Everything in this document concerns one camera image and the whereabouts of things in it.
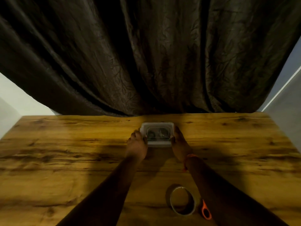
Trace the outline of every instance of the wooden table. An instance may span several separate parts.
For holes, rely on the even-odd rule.
[[[0,225],[57,224],[120,163],[133,130],[158,121],[174,122],[220,175],[301,225],[301,155],[265,113],[22,117],[0,141]],[[175,183],[200,200],[182,167],[171,148],[150,148],[118,225],[213,225],[167,207],[165,192]]]

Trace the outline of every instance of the object inside container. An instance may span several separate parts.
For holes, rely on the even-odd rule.
[[[170,140],[170,131],[166,128],[149,128],[147,136],[150,141]]]

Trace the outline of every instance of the orange scissors handle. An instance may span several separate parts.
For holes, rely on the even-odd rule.
[[[209,212],[209,209],[207,208],[207,205],[205,204],[205,201],[203,199],[203,206],[202,206],[202,215],[206,220],[211,220],[212,216],[211,213]]]

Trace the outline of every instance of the curtain fold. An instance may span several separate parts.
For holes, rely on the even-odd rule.
[[[0,72],[61,114],[254,112],[300,0],[0,0]]]

